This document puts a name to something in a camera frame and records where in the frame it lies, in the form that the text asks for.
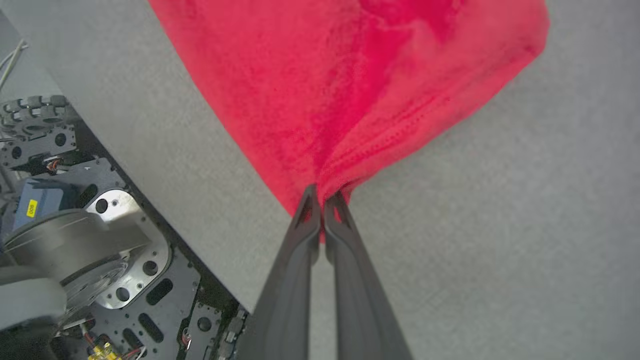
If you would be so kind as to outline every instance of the silver metal plate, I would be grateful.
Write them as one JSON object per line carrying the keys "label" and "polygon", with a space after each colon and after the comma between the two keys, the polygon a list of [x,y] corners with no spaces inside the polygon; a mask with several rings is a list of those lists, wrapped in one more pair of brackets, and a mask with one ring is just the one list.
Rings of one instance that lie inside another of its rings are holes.
{"label": "silver metal plate", "polygon": [[133,222],[151,240],[151,244],[145,248],[131,252],[127,273],[95,299],[96,303],[107,309],[120,309],[132,302],[166,270],[171,258],[169,244],[156,225],[147,220],[147,215],[131,194],[123,190],[104,192],[86,210],[98,214],[110,227],[130,225]]}

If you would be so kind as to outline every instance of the yellow connector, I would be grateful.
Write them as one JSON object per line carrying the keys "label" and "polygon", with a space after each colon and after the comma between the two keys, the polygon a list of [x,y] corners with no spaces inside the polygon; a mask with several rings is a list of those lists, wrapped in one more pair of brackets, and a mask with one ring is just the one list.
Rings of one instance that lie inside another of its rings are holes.
{"label": "yellow connector", "polygon": [[122,358],[113,352],[110,343],[105,343],[104,347],[98,345],[93,348],[93,355],[89,355],[88,360],[122,360]]}

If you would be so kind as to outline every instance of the red towel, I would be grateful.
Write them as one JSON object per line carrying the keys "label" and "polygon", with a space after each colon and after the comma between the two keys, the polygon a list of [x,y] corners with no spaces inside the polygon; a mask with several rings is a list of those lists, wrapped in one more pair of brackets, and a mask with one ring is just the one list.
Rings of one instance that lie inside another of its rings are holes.
{"label": "red towel", "polygon": [[292,214],[308,184],[321,203],[348,193],[472,114],[542,52],[548,29],[543,0],[150,3]]}

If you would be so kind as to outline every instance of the gray carpet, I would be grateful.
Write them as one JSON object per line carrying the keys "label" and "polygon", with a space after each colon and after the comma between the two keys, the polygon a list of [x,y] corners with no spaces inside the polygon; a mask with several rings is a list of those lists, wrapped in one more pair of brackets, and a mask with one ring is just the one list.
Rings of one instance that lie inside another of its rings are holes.
{"label": "gray carpet", "polygon": [[[287,215],[148,4],[2,4],[113,156],[252,307]],[[351,210],[417,359],[640,358],[640,3],[548,6],[538,61],[354,193]],[[335,353],[332,286],[321,261],[314,359]]]}

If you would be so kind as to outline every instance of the yellow label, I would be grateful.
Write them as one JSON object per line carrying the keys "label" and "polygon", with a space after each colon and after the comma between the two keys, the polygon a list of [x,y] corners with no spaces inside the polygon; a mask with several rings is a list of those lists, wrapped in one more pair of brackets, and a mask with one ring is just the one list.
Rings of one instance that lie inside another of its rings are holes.
{"label": "yellow label", "polygon": [[29,200],[29,207],[27,208],[27,216],[30,218],[35,218],[36,209],[38,209],[38,202],[33,199]]}

